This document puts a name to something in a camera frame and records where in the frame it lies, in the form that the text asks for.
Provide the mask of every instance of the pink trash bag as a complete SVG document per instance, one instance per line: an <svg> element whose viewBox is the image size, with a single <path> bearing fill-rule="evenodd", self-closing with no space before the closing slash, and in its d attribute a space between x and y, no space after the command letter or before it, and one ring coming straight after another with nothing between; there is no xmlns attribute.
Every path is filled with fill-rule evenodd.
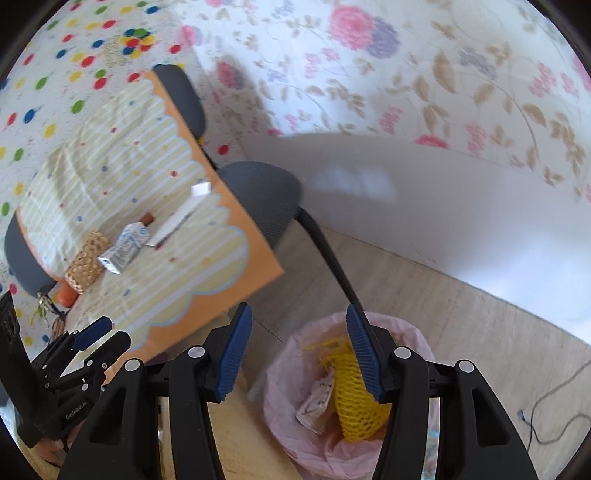
<svg viewBox="0 0 591 480"><path fill-rule="evenodd" d="M366 315L372 325L389 330L398 345L411 348L427 361L435 360L425 337L416 327L380 313L366 312ZM326 375L326 370L320 365L318 352L304 351L304 348L347 335L345 322L345 312L335 313L308 323L289 338L267 369L263 412L273 435L287 454L302 467L318 475L349 480L373 473L382 440L349 443L343 438L338 422L334 422L332 429L319 436L296 419L296 411L310 395L312 384ZM436 401L431 402L430 430L436 428L438 406Z"/></svg>

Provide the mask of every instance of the blue gripper pad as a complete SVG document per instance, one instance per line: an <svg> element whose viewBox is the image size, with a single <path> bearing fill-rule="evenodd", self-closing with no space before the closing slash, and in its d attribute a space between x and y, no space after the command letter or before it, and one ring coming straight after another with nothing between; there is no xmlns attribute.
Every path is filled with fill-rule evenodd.
<svg viewBox="0 0 591 480"><path fill-rule="evenodd" d="M238 319L219 360L217 384L214 389L218 401L223 401L234 388L234 382L244 357L244 350L252 331L252 309L250 305L245 303L242 311L237 312L237 314Z"/></svg>
<svg viewBox="0 0 591 480"><path fill-rule="evenodd" d="M86 350L90 345L95 343L99 338L106 335L113 328L111 319L102 316L98 320L92 322L88 327L76 334L74 338L73 349L79 352Z"/></svg>
<svg viewBox="0 0 591 480"><path fill-rule="evenodd" d="M375 401L380 401L384 396L381 367L367 328L371 328L370 325L365 324L355 305L350 304L347 307L347 332L355 350L365 389L373 395Z"/></svg>

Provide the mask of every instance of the cable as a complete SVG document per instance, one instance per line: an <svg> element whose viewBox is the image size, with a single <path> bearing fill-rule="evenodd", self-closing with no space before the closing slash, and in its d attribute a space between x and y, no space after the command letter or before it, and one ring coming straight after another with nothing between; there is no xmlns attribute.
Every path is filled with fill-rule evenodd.
<svg viewBox="0 0 591 480"><path fill-rule="evenodd" d="M560 435L558 435L555 439L552 439L552 440L540 440L540 438L538 437L538 432L536 431L536 429L534 427L534 412L535 412L535 409L540 405L540 403L542 403L546 398L551 397L556 392L560 391L562 388L569 385L572 381L574 381L575 378L577 378L590 365L591 365L591 360L584 363L570 378L568 378L567 380L562 382L560 385L558 385L557 387L550 390L548 393L542 395L534 403L534 406L531 409L531 415L530 415L529 421L525 419L525 414L524 414L523 410L520 410L517 412L517 416L530 428L530 440L527 444L527 451L528 452L530 451L531 442L533 441L534 436L535 436L535 441L538 442L540 445L551 445L552 443L558 442L564 436L564 434L566 433L566 430L569 428L570 424L572 424L575 420L586 419L589 422L589 424L591 425L591 416L589 416L585 413L578 413L568 421L568 423L564 426L564 429L562 430Z"/></svg>

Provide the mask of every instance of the chair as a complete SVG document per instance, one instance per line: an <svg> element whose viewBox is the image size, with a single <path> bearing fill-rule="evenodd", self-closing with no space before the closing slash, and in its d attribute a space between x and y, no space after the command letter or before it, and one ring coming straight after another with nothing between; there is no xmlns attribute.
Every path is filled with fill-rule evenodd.
<svg viewBox="0 0 591 480"><path fill-rule="evenodd" d="M195 139L200 138L206 129L206 118L189 78L176 65L156 66L154 73ZM312 216L300 207L301 184L293 174L274 165L254 161L237 162L218 169L211 158L205 155L271 248L275 248L287 226L295 219L314 242L348 300L359 303L322 230ZM45 273L29 250L15 216L8 226L5 252L14 276L27 293L32 296L37 296L38 292L46 294L55 286L56 281Z"/></svg>

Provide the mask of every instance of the silver screw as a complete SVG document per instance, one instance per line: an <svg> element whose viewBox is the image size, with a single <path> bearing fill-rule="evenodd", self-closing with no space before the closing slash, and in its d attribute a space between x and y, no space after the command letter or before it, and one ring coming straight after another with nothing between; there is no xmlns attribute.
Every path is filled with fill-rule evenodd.
<svg viewBox="0 0 591 480"><path fill-rule="evenodd" d="M125 363L125 369L128 372L133 372L139 368L139 360L136 358L132 358L131 360L127 360Z"/></svg>
<svg viewBox="0 0 591 480"><path fill-rule="evenodd" d="M205 355L205 348L202 346L194 346L189 349L188 353L191 358L201 358L203 355Z"/></svg>
<svg viewBox="0 0 591 480"><path fill-rule="evenodd" d="M470 374L474 371L474 364L468 360L462 360L459 366L460 370L462 370L462 372L466 372L467 374Z"/></svg>
<svg viewBox="0 0 591 480"><path fill-rule="evenodd" d="M405 346L399 346L395 351L394 351L394 355L396 355L398 358L402 358L402 359L407 359L410 358L410 350L408 348L406 348Z"/></svg>

